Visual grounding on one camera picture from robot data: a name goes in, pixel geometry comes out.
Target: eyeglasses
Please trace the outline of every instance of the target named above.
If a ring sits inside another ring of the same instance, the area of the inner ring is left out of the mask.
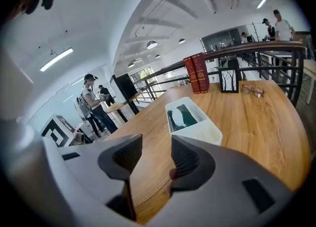
[[[257,96],[258,98],[263,97],[265,94],[265,91],[262,90],[261,88],[257,88],[257,87],[252,87],[250,85],[244,84],[241,86],[241,90],[245,93],[250,93],[252,92],[255,96]]]

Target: black slot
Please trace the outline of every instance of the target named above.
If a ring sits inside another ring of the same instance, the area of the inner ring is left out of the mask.
[[[76,157],[79,157],[79,156],[80,155],[78,153],[76,153],[76,152],[72,152],[72,153],[68,153],[68,154],[62,155],[64,160],[69,160],[69,159],[76,158]]]
[[[273,198],[256,179],[243,181],[242,184],[260,213],[269,209],[275,203]]]

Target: black gripper pad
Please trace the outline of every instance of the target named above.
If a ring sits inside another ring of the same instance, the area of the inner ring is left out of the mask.
[[[174,191],[196,190],[210,179],[215,171],[215,160],[202,148],[173,135],[171,157],[176,165],[177,179],[171,184]]]
[[[122,216],[136,220],[129,176],[142,155],[143,135],[127,138],[125,142],[103,151],[98,157],[98,165],[111,179],[125,182],[122,194],[114,197],[106,205]]]

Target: wooden handrail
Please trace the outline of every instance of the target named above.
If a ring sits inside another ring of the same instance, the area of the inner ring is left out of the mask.
[[[225,56],[230,56],[230,55],[235,55],[235,54],[241,54],[245,52],[255,52],[255,51],[304,51],[305,47],[304,44],[301,42],[295,42],[295,41],[262,41],[262,42],[252,42],[252,43],[246,43],[246,44],[241,44],[237,46],[231,46],[231,47],[226,47],[222,48],[221,50],[218,51],[210,51],[204,53],[204,59],[205,60],[210,60],[210,59],[215,59],[219,57],[225,57]],[[134,84],[137,84],[139,82],[142,82],[147,79],[151,79],[153,77],[156,77],[158,75],[167,73],[172,70],[176,70],[179,68],[184,67],[184,62],[183,60],[172,64],[170,66],[167,66],[165,68],[162,68],[161,70],[148,75],[147,77],[144,77],[136,82]]]

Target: picture frame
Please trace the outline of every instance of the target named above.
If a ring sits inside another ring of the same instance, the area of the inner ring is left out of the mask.
[[[236,68],[219,68],[219,82],[222,93],[239,93]]]

